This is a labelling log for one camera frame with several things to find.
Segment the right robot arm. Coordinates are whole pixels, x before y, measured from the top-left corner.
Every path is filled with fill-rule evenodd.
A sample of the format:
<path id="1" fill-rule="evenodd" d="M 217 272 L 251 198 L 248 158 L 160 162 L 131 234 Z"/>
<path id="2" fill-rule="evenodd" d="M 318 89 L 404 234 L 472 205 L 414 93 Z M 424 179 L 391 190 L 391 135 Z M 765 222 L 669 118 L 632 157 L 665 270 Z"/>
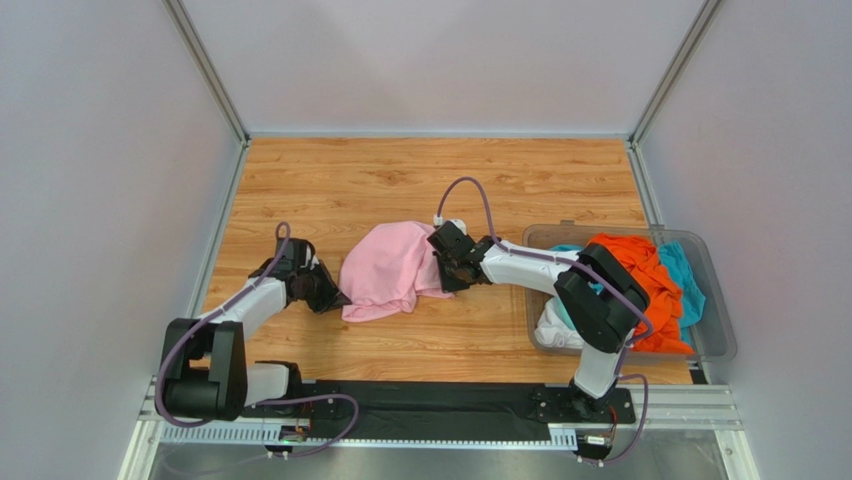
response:
<path id="1" fill-rule="evenodd" d="M 591 418 L 610 411 L 627 346 L 650 321 L 651 299 L 603 245 L 556 252 L 504 242 L 474 240 L 446 222 L 427 238 L 441 288 L 447 293 L 479 284 L 508 284 L 539 291 L 561 302 L 583 340 L 580 364 L 568 386 L 572 412 Z"/>

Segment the mint green t shirt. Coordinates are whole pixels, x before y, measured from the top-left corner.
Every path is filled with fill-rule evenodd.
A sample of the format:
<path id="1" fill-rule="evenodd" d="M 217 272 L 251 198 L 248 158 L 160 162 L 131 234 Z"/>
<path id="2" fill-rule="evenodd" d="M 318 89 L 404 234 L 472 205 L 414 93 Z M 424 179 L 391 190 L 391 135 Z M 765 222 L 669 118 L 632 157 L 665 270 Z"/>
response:
<path id="1" fill-rule="evenodd" d="M 554 315 L 569 329 L 576 330 L 575 324 L 567 312 L 563 302 L 558 297 L 553 297 L 549 300 L 551 310 Z"/>

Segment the pink t shirt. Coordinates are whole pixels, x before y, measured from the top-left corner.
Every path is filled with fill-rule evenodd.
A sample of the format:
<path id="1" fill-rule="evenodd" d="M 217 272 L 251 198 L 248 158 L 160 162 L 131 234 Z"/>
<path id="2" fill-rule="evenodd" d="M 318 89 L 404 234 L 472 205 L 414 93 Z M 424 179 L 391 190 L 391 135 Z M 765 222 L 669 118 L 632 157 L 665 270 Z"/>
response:
<path id="1" fill-rule="evenodd" d="M 442 289 L 431 225 L 417 221 L 379 224 L 347 254 L 338 285 L 351 300 L 341 318 L 363 323 L 411 313 L 421 297 L 450 299 Z"/>

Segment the white t shirt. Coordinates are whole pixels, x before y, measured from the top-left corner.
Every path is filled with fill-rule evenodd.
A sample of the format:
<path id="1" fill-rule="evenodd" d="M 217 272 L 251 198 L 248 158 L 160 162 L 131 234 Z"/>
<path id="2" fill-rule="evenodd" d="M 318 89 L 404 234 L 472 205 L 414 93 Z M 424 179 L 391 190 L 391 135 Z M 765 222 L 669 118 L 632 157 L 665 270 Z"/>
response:
<path id="1" fill-rule="evenodd" d="M 540 315 L 534 329 L 535 340 L 545 348 L 562 348 L 580 350 L 584 341 L 577 330 L 569 330 L 553 313 L 548 304 Z"/>

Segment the aluminium frame rail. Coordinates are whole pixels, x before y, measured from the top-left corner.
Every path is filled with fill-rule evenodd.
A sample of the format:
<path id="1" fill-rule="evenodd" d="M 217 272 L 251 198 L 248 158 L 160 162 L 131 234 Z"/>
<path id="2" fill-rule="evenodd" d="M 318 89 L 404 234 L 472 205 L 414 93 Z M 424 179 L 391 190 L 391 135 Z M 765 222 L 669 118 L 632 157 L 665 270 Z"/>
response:
<path id="1" fill-rule="evenodd" d="M 596 413 L 559 384 L 303 380 L 232 421 L 147 396 L 123 479 L 755 479 L 729 388 L 622 382 Z"/>

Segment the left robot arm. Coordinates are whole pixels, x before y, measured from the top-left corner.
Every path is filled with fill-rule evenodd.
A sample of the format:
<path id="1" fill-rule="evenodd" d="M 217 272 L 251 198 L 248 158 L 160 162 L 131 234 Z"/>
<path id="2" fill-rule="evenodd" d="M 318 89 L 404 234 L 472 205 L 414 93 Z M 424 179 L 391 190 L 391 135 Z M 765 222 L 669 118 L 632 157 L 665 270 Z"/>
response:
<path id="1" fill-rule="evenodd" d="M 247 339 L 294 302 L 316 314 L 350 305 L 309 241 L 283 238 L 276 247 L 223 304 L 167 326 L 155 408 L 170 423 L 196 427 L 233 421 L 248 406 L 285 399 L 292 366 L 248 364 Z"/>

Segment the orange t shirt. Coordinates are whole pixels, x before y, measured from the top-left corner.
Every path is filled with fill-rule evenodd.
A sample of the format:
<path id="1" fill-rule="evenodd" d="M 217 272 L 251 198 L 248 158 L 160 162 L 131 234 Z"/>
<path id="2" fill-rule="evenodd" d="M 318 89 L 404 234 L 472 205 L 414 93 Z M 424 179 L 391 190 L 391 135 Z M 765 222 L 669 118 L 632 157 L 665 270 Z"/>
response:
<path id="1" fill-rule="evenodd" d="M 645 315 L 653 326 L 648 337 L 633 347 L 638 352 L 692 355 L 694 349 L 681 339 L 679 320 L 684 314 L 682 289 L 661 263 L 658 250 L 642 236 L 599 233 L 588 244 L 606 247 L 639 283 L 650 298 Z"/>

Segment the clear plastic bin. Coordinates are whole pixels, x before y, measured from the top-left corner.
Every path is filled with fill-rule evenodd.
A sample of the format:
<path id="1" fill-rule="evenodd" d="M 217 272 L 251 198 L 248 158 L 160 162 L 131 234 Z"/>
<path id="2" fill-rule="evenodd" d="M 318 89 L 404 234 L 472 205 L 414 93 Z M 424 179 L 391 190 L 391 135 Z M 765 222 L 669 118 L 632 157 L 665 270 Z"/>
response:
<path id="1" fill-rule="evenodd" d="M 659 247 L 676 242 L 683 248 L 691 264 L 695 280 L 706 296 L 702 319 L 689 328 L 694 342 L 692 355 L 658 354 L 629 350 L 629 364 L 651 364 L 662 361 L 720 362 L 730 360 L 736 353 L 736 342 L 730 318 L 724 303 L 721 288 L 705 242 L 696 234 L 682 230 L 667 230 L 660 227 L 626 228 L 583 226 L 563 223 L 560 225 L 535 224 L 523 234 L 523 244 L 534 249 L 552 250 L 556 253 L 576 253 L 586 247 L 588 241 L 599 233 L 622 236 L 642 236 Z"/>

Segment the teal t shirt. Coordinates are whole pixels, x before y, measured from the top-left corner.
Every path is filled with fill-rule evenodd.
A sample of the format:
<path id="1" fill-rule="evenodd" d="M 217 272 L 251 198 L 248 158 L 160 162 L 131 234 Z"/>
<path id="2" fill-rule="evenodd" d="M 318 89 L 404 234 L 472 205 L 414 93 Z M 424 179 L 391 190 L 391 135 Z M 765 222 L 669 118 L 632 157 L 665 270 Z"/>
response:
<path id="1" fill-rule="evenodd" d="M 689 328 L 702 319 L 706 296 L 698 286 L 691 264 L 687 260 L 680 244 L 668 242 L 655 247 L 658 250 L 661 263 L 668 269 L 671 278 L 683 291 L 682 306 L 684 314 L 679 320 L 680 334 L 681 339 L 694 349 L 694 342 L 689 333 Z"/>

